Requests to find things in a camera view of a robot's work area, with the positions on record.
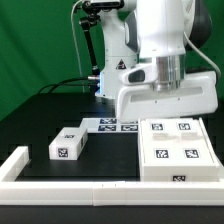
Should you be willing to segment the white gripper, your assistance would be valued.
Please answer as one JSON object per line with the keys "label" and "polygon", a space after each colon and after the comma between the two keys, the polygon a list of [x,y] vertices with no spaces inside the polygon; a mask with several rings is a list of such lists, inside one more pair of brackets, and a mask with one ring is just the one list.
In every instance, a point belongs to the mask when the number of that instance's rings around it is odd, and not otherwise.
{"label": "white gripper", "polygon": [[150,84],[125,86],[116,98],[122,123],[148,118],[173,118],[213,113],[218,107],[214,71],[191,73],[175,90],[157,92]]}

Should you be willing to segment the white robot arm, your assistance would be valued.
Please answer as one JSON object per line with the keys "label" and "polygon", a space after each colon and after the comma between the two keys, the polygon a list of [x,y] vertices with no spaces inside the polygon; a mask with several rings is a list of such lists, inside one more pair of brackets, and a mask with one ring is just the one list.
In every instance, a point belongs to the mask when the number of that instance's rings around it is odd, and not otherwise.
{"label": "white robot arm", "polygon": [[204,0],[121,1],[126,19],[116,9],[100,12],[105,67],[96,95],[114,102],[122,122],[214,112],[216,74],[185,69],[186,52],[211,33]]}

